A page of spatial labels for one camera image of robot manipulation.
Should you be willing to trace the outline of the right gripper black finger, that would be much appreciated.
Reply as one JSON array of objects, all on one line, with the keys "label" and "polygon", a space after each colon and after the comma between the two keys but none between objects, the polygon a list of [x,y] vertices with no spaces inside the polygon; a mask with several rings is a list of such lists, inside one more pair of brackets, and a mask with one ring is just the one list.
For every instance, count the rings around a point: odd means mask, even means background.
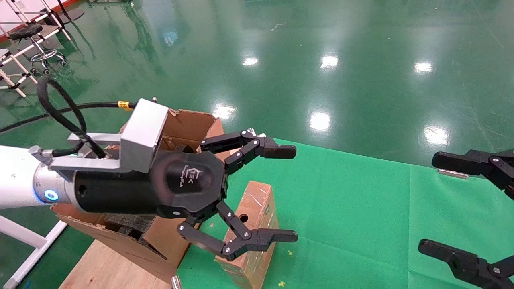
[{"label": "right gripper black finger", "polygon": [[464,155],[437,152],[432,166],[466,175],[482,175],[510,199],[514,199],[514,151],[496,153],[469,150]]},{"label": "right gripper black finger", "polygon": [[514,256],[489,263],[484,258],[427,238],[420,240],[421,254],[446,262],[453,276],[481,289],[512,289]]}]

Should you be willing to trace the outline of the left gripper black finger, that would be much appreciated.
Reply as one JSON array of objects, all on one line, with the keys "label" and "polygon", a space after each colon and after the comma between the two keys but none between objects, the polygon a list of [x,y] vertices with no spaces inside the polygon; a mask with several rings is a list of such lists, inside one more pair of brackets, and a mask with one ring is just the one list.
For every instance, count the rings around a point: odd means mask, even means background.
[{"label": "left gripper black finger", "polygon": [[190,216],[178,225],[177,230],[188,242],[228,261],[233,261],[248,251],[268,251],[275,242],[292,243],[298,240],[298,235],[294,230],[249,229],[224,201],[217,203],[215,212],[221,216],[235,234],[232,241],[225,243],[195,229],[196,220]]},{"label": "left gripper black finger", "polygon": [[202,152],[213,154],[236,150],[224,160],[224,171],[233,174],[256,157],[265,159],[293,159],[297,148],[293,145],[278,144],[271,137],[259,137],[247,130],[222,134],[201,141]]}]

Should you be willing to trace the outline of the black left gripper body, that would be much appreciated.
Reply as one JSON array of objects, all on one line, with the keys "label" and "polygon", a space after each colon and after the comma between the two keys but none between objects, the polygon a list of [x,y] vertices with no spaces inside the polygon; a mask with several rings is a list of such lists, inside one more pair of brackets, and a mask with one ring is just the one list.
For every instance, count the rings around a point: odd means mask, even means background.
[{"label": "black left gripper body", "polygon": [[211,152],[161,152],[147,173],[75,175],[76,201],[85,212],[204,220],[225,196],[225,164]]}]

